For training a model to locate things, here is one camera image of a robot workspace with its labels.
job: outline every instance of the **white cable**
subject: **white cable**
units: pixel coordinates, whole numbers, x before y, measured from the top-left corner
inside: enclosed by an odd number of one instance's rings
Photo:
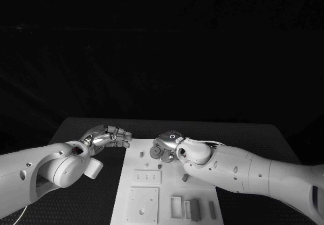
[[[25,210],[24,210],[24,212],[22,212],[22,215],[24,215],[26,209],[28,209],[28,207],[25,207]],[[21,220],[21,218],[22,218],[22,215],[19,216],[19,219],[18,219],[16,223],[19,222],[19,220]],[[14,225],[16,225],[16,223],[15,223]]]
[[[214,141],[198,141],[198,140],[191,139],[189,137],[186,137],[186,139],[188,139],[189,141],[192,141],[192,142],[209,142],[209,143],[215,143],[215,144],[222,144],[222,145],[225,145],[225,144],[221,143],[221,142],[214,142]]]

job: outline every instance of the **black curtain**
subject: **black curtain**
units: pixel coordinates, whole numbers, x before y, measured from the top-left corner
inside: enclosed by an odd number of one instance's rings
[[[322,2],[3,9],[2,153],[47,145],[67,117],[199,120],[274,124],[302,161],[322,163]]]

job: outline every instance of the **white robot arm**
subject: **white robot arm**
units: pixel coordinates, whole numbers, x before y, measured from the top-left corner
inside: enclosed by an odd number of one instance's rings
[[[96,179],[103,163],[93,158],[104,147],[130,147],[132,132],[100,125],[80,141],[57,143],[0,156],[0,218],[70,187],[83,174]]]
[[[234,193],[278,199],[324,225],[324,165],[270,160],[219,142],[194,140],[178,131],[156,138],[150,154],[166,163],[179,158],[195,178]]]

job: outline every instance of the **robotic hand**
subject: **robotic hand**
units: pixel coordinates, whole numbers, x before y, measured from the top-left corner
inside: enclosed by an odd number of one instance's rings
[[[324,225],[324,165],[270,160],[219,142],[194,140],[178,131],[155,139],[150,155],[166,163],[179,158],[195,178],[234,193],[278,199]]]
[[[70,187],[83,174],[96,179],[103,163],[93,158],[104,147],[130,147],[132,132],[94,127],[80,141],[57,143],[0,156],[0,218]]]

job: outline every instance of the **dark table surface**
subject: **dark table surface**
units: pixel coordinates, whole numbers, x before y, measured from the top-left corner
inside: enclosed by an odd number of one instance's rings
[[[219,141],[257,155],[287,163],[302,164],[291,147],[271,124],[218,123],[170,120],[127,120],[68,118],[51,140],[64,143],[80,140],[98,125],[117,126],[134,138],[155,139],[169,130],[181,131],[196,140]],[[104,168],[96,180],[83,175],[77,183],[48,193],[26,209],[18,225],[109,225],[113,216],[126,149],[106,148],[96,155]],[[314,225],[312,219],[283,202],[261,195],[237,194],[217,187],[225,225]],[[14,225],[22,210],[0,220]]]

